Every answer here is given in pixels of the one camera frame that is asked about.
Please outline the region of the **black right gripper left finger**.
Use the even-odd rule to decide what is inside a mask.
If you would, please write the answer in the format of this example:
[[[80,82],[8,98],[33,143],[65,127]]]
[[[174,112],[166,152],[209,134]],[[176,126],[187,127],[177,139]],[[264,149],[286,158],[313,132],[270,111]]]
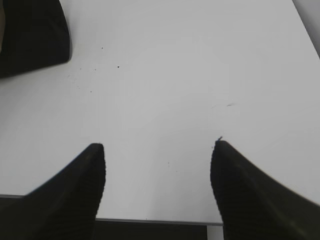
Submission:
[[[0,212],[2,240],[90,240],[106,184],[104,146],[91,143],[55,176]]]

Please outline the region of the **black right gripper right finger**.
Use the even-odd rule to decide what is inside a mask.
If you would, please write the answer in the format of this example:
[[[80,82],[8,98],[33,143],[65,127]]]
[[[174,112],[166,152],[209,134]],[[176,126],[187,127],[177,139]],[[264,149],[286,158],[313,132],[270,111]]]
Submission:
[[[210,183],[226,240],[318,240],[320,206],[285,187],[218,138]]]

